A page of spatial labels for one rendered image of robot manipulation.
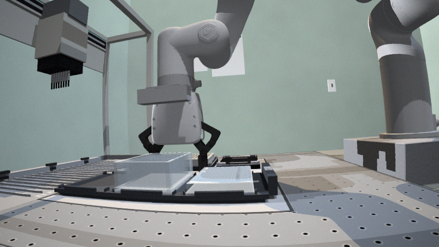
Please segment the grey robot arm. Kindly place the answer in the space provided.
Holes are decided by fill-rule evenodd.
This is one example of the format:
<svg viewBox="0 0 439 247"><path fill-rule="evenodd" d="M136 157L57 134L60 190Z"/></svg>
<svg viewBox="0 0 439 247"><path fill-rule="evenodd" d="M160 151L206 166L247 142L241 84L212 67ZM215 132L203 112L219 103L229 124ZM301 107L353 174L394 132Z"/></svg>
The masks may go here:
<svg viewBox="0 0 439 247"><path fill-rule="evenodd" d="M157 86L137 89L138 105L191 102L194 59L210 69L230 60L255 0L218 0L215 19L168 27L157 39ZM381 0L368 17L382 83L381 139L439 137L425 53L412 32L439 15L439 0Z"/></svg>

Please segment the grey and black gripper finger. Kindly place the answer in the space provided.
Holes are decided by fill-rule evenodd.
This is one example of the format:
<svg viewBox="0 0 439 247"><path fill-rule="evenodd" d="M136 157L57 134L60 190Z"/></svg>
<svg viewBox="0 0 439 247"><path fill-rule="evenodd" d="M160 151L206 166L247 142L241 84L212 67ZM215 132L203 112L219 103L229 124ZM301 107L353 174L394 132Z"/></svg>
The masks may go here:
<svg viewBox="0 0 439 247"><path fill-rule="evenodd" d="M152 134L152 126L138 135L143 147L150 153L160 153L164 145L152 144L148 137Z"/></svg>
<svg viewBox="0 0 439 247"><path fill-rule="evenodd" d="M211 134L211 138L207 144L200 139L199 142L194 143L194 146L198 149L198 172L200 172L204 167L208 167L208 152L216 144L221 132L216 128L201 121L201 129Z"/></svg>

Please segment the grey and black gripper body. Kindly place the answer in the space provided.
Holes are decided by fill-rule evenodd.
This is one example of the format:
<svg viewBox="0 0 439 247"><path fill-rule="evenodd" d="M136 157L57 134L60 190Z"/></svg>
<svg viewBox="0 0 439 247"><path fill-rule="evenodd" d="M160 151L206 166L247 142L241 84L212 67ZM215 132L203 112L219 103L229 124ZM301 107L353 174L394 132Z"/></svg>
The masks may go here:
<svg viewBox="0 0 439 247"><path fill-rule="evenodd" d="M201 121L204 122L200 96L193 90L190 102L153 104L152 141L157 145L187 145L203 141L205 130L202 130Z"/></svg>

